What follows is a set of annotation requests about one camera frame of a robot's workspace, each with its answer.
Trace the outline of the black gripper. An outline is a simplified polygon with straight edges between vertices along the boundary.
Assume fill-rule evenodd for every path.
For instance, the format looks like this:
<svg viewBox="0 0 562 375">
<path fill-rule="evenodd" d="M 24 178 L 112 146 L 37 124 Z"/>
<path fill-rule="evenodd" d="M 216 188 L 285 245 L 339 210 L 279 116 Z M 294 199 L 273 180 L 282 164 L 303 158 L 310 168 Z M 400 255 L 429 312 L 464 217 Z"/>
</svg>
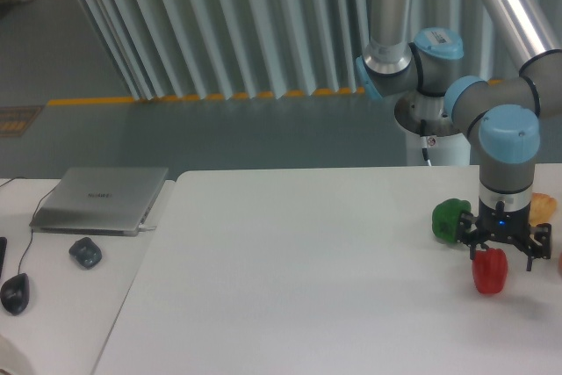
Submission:
<svg viewBox="0 0 562 375">
<path fill-rule="evenodd" d="M 478 246 L 487 249 L 487 241 L 513 245 L 526 255 L 526 271 L 531 272 L 536 259 L 551 259 L 552 226 L 550 223 L 530 226 L 529 221 L 530 204 L 516 211 L 497 213 L 480 200 L 478 218 L 472 213 L 460 213 L 456 242 L 469 248 L 472 261 Z"/>
</svg>

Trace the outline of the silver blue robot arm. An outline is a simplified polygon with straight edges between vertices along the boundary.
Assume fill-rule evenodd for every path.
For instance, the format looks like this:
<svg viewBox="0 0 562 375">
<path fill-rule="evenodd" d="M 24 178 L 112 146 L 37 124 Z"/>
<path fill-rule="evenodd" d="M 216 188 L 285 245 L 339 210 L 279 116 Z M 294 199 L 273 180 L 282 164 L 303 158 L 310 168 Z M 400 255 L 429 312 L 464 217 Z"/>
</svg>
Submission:
<svg viewBox="0 0 562 375">
<path fill-rule="evenodd" d="M 463 44 L 428 28 L 407 40 L 411 0 L 370 0 L 369 42 L 357 59 L 366 93 L 404 94 L 396 120 L 427 150 L 433 136 L 463 135 L 479 153 L 479 208 L 463 212 L 455 239 L 471 252 L 510 244 L 529 263 L 551 256 L 551 225 L 530 221 L 541 119 L 561 111 L 561 45 L 536 0 L 482 0 L 517 67 L 490 84 L 459 76 Z"/>
</svg>

